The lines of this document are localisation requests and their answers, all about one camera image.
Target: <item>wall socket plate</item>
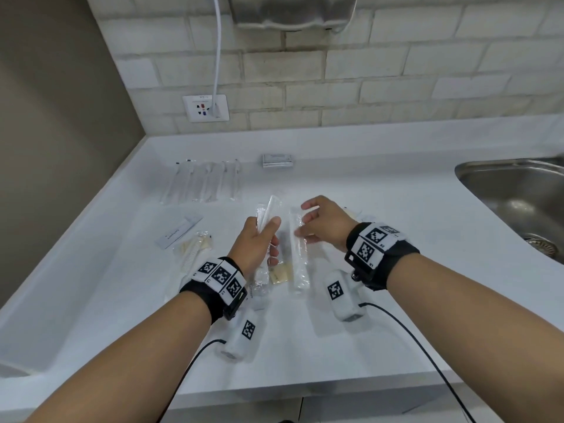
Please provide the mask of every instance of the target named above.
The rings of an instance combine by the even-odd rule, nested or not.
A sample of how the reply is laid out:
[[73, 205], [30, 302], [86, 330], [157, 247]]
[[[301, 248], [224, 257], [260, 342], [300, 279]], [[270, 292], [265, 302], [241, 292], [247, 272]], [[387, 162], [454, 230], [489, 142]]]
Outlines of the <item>wall socket plate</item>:
[[192, 123], [228, 122], [229, 107], [225, 95], [215, 95], [216, 115], [212, 116], [212, 95], [192, 95], [182, 97], [188, 120]]

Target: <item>sink basin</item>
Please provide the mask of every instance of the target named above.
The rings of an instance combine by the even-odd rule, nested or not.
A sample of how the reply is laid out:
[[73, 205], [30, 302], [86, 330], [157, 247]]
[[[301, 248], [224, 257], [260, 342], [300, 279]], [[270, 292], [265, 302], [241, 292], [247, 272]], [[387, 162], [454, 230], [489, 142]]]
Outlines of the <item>sink basin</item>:
[[515, 233], [564, 264], [564, 159], [469, 162], [455, 172]]

